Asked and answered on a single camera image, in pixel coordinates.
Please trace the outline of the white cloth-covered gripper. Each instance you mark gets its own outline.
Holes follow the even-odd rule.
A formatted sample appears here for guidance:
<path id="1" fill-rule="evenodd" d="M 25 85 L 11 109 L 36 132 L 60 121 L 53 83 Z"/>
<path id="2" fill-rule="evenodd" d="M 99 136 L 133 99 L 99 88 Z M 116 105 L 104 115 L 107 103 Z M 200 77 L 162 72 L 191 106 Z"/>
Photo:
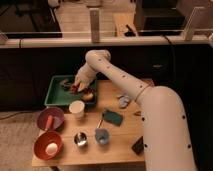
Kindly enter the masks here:
<path id="1" fill-rule="evenodd" d="M 74 85 L 78 87 L 78 92 L 81 92 L 89 87 L 95 79 L 97 72 L 85 63 L 75 76 Z"/>

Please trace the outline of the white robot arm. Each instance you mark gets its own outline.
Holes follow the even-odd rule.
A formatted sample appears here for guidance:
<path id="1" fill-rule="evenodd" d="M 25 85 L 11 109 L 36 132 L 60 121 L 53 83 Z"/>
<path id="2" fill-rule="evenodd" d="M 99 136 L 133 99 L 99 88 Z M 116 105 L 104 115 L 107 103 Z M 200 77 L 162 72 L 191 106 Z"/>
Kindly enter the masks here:
<path id="1" fill-rule="evenodd" d="M 110 63 L 108 50 L 90 50 L 75 83 L 84 90 L 101 72 L 141 109 L 146 171 L 197 171 L 187 116 L 179 95 L 166 86 L 150 86 Z"/>

